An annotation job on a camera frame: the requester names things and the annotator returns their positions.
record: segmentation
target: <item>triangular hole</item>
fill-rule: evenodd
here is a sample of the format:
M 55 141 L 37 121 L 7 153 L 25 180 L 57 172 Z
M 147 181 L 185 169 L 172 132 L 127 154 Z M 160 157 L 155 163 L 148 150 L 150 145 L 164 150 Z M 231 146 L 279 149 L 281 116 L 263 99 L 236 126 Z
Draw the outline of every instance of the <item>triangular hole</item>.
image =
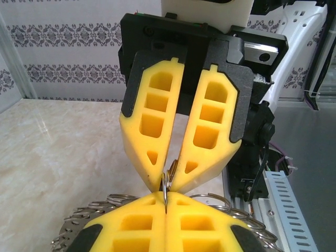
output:
M 147 156 L 149 158 L 149 160 L 151 161 L 152 165 L 156 165 L 156 162 L 157 162 L 157 153 L 154 152 L 154 151 L 147 151 Z

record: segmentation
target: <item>gray surface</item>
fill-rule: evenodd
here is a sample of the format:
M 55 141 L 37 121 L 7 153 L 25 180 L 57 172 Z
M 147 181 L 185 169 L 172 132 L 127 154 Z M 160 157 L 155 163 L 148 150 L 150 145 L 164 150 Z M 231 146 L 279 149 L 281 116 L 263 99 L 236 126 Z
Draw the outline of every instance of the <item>gray surface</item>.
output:
M 289 178 L 319 252 L 335 251 L 336 107 L 279 107 L 276 134 L 299 168 Z

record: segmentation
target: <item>marble table surface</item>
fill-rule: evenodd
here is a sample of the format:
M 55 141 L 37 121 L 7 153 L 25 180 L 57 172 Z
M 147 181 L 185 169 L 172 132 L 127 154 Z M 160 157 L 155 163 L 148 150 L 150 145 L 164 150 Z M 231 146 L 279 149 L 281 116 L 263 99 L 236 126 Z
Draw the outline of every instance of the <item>marble table surface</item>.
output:
M 150 193 L 124 153 L 120 103 L 21 100 L 0 114 L 0 252 L 46 252 L 73 208 Z M 177 115 L 166 166 L 187 117 Z M 223 195 L 221 176 L 192 190 Z

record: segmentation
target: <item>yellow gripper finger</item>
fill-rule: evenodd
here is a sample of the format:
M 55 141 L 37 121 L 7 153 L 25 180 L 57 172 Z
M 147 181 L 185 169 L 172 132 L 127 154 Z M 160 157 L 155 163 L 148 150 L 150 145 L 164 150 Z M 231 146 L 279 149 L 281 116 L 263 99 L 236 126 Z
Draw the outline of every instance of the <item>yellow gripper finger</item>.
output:
M 238 91 L 217 66 L 203 70 L 171 191 L 188 192 L 218 176 L 241 145 L 229 140 Z
M 72 245 L 87 250 L 71 251 L 243 252 L 233 227 L 249 232 L 244 222 L 180 193 L 167 196 L 167 214 L 156 192 L 95 218 Z
M 132 116 L 120 114 L 125 152 L 152 192 L 160 187 L 183 70 L 177 58 L 144 70 Z

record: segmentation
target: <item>perforated metal bracket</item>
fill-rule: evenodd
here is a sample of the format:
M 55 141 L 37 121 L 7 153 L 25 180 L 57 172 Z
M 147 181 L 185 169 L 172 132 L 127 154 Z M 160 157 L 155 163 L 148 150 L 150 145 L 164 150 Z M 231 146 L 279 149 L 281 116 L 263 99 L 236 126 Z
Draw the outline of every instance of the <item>perforated metal bracket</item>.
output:
M 283 171 L 265 172 L 291 252 L 318 252 L 294 192 Z

